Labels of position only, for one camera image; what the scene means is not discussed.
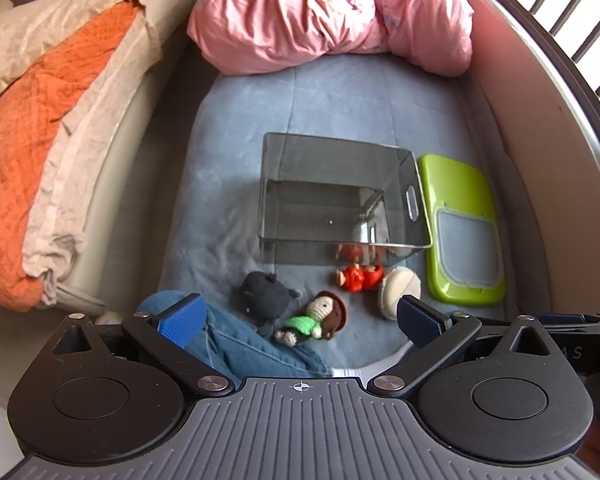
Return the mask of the person's right hand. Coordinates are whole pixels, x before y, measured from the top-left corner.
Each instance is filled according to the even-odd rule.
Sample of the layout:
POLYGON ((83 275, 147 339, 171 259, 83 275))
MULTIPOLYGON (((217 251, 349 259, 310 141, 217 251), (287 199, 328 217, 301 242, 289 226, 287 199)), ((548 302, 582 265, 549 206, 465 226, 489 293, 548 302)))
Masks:
POLYGON ((577 452, 578 459, 600 476, 600 421, 593 420, 582 445, 577 452))

